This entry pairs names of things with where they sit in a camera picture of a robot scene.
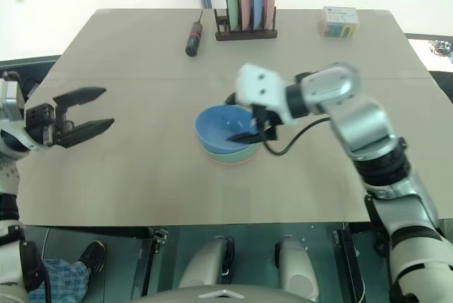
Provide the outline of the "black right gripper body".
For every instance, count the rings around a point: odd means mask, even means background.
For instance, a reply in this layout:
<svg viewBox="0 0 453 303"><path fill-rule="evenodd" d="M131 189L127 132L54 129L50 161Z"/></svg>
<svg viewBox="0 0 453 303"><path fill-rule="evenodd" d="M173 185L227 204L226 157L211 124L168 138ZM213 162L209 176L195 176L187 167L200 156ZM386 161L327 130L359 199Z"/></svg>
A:
<svg viewBox="0 0 453 303"><path fill-rule="evenodd" d="M252 115L256 121L256 133L252 141L277 140L277 126L280 125L280 116L263 105L252 105Z"/></svg>

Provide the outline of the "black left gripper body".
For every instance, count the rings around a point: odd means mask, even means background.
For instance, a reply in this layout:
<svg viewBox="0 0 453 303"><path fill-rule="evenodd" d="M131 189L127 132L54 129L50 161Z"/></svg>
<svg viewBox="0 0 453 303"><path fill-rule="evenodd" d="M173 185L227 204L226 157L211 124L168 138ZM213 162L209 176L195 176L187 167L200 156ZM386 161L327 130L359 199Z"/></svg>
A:
<svg viewBox="0 0 453 303"><path fill-rule="evenodd" d="M76 144L75 125L67 120L68 108L43 103L26 110L25 131L38 144L46 147L58 145L72 147Z"/></svg>

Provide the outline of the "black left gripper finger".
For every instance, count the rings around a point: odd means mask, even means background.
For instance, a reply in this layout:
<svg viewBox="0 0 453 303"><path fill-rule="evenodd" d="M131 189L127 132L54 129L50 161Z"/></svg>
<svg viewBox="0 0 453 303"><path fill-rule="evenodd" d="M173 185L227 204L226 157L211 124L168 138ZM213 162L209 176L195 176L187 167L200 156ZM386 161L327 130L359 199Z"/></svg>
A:
<svg viewBox="0 0 453 303"><path fill-rule="evenodd" d="M75 105L83 105L96 100L106 92L103 87L87 86L64 93L53 98L57 106L70 108Z"/></svg>
<svg viewBox="0 0 453 303"><path fill-rule="evenodd" d="M115 120L113 118L92 120L73 127L57 139L57 145L70 148L103 134Z"/></svg>

